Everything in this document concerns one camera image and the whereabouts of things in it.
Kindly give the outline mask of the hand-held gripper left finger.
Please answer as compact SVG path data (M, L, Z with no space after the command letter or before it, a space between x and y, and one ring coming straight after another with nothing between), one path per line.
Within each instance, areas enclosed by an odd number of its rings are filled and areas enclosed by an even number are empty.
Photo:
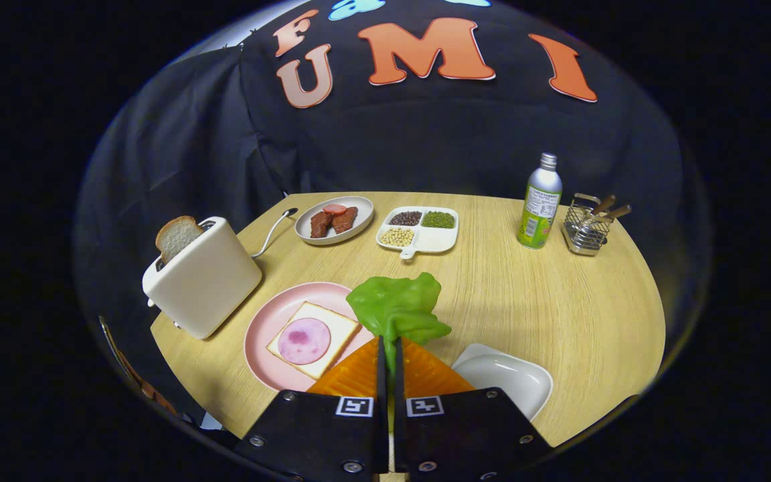
M276 480L379 480L390 451L385 354L377 348L373 396L282 390L233 452Z

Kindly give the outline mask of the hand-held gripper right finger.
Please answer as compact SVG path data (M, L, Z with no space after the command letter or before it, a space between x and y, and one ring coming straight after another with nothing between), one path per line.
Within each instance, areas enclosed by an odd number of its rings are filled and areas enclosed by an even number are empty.
M503 387L409 397L396 344L394 455L405 480L502 481L553 456Z

